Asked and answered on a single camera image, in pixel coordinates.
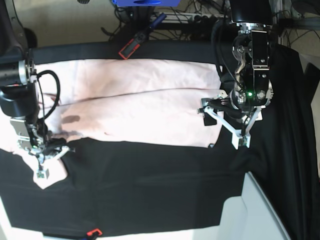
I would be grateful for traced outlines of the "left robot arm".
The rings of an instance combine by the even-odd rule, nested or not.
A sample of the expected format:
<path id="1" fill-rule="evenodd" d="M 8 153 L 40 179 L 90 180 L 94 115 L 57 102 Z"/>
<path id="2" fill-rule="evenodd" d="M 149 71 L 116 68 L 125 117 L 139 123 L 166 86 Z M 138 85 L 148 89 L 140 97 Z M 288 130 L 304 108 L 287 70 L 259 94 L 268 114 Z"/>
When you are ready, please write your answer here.
<path id="1" fill-rule="evenodd" d="M 239 27 L 232 43 L 232 55 L 238 65 L 225 76 L 233 82 L 230 92 L 219 90 L 212 98 L 203 98 L 198 112 L 222 124 L 232 135 L 235 149 L 250 147 L 250 130 L 262 119 L 261 111 L 274 96 L 270 80 L 270 30 L 272 11 L 267 0 L 231 0 L 230 17 L 224 16 L 213 26 L 212 39 L 225 24 Z"/>

